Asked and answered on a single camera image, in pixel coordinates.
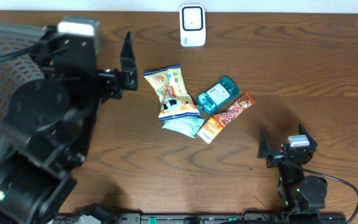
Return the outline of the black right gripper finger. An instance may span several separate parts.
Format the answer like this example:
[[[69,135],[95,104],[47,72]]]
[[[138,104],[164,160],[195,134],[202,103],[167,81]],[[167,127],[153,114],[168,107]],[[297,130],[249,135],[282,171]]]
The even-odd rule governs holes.
[[[316,148],[318,146],[318,143],[309,135],[309,133],[301,123],[298,125],[298,130],[300,135],[306,136],[307,140],[310,143],[310,147]]]
[[[262,129],[260,131],[260,142],[259,142],[259,149],[258,149],[258,153],[257,153],[257,158],[258,159],[263,159],[263,158],[267,158],[270,155],[270,151],[269,151],[269,145],[266,139],[266,135],[264,130]]]

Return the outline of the green wet wipes pack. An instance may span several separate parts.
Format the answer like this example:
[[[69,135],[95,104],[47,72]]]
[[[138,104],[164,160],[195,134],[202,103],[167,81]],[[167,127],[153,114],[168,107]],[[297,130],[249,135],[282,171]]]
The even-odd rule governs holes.
[[[168,129],[184,134],[190,138],[195,138],[203,123],[203,118],[199,118],[197,116],[185,116],[182,118],[175,118],[164,121],[162,129]]]

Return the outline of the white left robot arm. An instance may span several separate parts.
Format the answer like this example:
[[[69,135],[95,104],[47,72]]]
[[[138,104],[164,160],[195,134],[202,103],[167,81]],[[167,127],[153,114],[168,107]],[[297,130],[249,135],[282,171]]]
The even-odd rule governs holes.
[[[71,171],[87,156],[103,103],[138,87],[132,36],[121,68],[100,70],[96,37],[47,27],[33,45],[0,56],[28,55],[43,77],[23,83],[1,122],[0,223],[48,223],[76,185]]]

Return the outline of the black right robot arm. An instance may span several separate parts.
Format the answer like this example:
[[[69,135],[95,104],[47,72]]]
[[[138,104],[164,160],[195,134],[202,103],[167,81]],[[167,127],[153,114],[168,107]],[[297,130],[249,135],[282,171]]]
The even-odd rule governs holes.
[[[318,146],[302,124],[299,134],[289,136],[281,150],[269,149],[264,132],[260,134],[257,157],[266,160],[268,168],[278,168],[280,174],[279,194],[296,212],[315,212],[325,207],[328,184],[324,178],[304,174],[302,168],[312,158]]]

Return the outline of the small orange box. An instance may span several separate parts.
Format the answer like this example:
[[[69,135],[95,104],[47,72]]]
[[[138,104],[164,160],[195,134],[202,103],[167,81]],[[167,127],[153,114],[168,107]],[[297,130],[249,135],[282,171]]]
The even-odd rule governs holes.
[[[213,118],[210,117],[207,122],[200,128],[197,135],[206,143],[211,144],[214,138],[223,130],[223,127]]]

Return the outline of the large snack bag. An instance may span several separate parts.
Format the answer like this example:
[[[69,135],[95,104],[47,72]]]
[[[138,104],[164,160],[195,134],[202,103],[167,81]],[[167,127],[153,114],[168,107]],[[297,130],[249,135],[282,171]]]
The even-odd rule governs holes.
[[[186,90],[180,65],[145,72],[144,78],[155,90],[161,104],[159,121],[200,115]]]

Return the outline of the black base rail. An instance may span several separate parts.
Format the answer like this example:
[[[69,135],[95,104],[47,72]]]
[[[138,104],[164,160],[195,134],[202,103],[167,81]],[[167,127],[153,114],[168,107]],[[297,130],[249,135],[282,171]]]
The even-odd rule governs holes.
[[[306,217],[291,218],[290,223],[322,223],[322,224],[345,224],[346,219],[343,215],[320,215],[320,221],[317,217],[311,217],[311,220],[305,220]],[[253,222],[274,222],[283,223],[273,215],[262,213],[246,213],[245,215],[141,215],[137,213],[123,213],[118,216],[113,223],[117,224],[219,224],[226,222],[240,223],[242,221]],[[48,224],[91,224],[101,223],[97,218],[91,215],[60,215],[55,217]]]

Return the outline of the orange chocolate bar wrapper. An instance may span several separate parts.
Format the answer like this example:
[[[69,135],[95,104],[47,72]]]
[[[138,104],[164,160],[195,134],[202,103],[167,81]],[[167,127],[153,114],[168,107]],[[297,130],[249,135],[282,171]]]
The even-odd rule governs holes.
[[[213,115],[213,119],[225,128],[231,121],[236,119],[242,112],[254,105],[256,101],[251,97],[248,91],[239,97],[225,112]]]

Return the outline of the teal mouthwash bottle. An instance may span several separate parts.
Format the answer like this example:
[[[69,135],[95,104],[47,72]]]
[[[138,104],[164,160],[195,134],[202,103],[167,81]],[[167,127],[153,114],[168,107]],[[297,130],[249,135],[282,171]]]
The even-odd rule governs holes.
[[[239,88],[229,77],[222,77],[220,81],[208,91],[198,96],[198,110],[213,114],[227,101],[239,94]]]

